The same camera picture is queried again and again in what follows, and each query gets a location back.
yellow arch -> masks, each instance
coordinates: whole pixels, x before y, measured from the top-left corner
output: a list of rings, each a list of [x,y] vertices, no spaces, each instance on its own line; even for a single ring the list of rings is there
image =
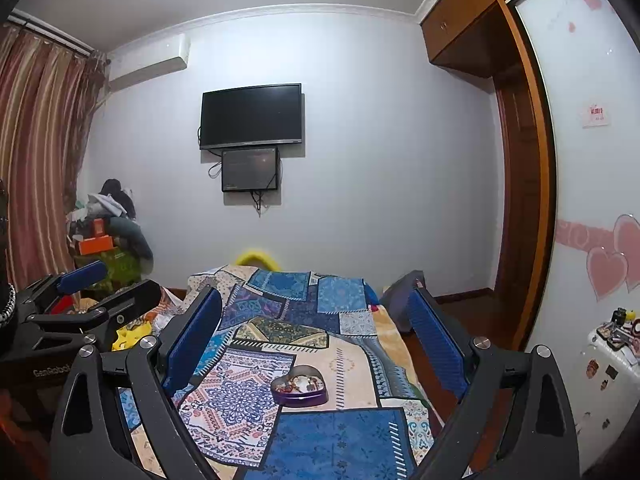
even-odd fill
[[[238,256],[236,265],[255,265],[256,262],[262,264],[262,266],[264,266],[266,270],[280,270],[280,266],[267,253],[254,250],[247,251]]]

silver bolt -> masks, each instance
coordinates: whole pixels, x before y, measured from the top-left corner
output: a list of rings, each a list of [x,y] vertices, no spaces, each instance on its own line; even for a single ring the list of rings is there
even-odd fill
[[[491,341],[489,341],[489,338],[481,335],[474,338],[474,346],[481,350],[487,350],[491,346]]]
[[[551,350],[549,350],[549,348],[544,345],[538,345],[536,347],[536,353],[540,357],[544,357],[544,358],[551,357]]]
[[[78,355],[80,357],[89,357],[92,353],[94,353],[93,345],[84,345],[81,349],[78,350]]]
[[[140,346],[142,346],[142,348],[152,348],[153,346],[156,345],[156,342],[158,340],[152,336],[152,335],[145,335],[141,340],[140,340]]]

striped curtain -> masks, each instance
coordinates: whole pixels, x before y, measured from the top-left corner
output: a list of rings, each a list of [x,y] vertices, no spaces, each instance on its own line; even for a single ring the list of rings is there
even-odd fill
[[[65,216],[103,83],[104,59],[0,26],[0,178],[9,192],[8,275],[18,290],[73,269]]]

curtain rod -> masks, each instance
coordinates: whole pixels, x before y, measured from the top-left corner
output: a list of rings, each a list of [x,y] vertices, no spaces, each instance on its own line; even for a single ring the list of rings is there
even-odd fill
[[[92,49],[92,47],[90,47],[89,45],[76,40],[76,38],[73,38],[68,34],[65,34],[62,31],[57,30],[26,13],[16,12],[15,10],[13,10],[9,14],[7,20],[9,22],[15,23],[16,25],[20,25],[21,27],[28,28],[29,30],[32,30],[33,32],[36,32],[42,36],[45,36],[51,41],[55,41],[56,43],[66,46],[67,48],[70,48],[71,50],[77,52],[78,54],[81,54],[82,56],[89,57],[94,51],[94,49]]]

bed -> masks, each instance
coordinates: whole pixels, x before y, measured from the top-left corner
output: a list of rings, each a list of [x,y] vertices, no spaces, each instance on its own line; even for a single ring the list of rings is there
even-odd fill
[[[221,479],[411,475],[443,423],[364,280],[225,266],[191,276],[164,313],[185,311],[207,285],[222,296],[222,320],[172,401]],[[271,381],[301,364],[322,373],[328,402],[275,404]],[[142,465],[164,477],[130,390],[120,400]]]

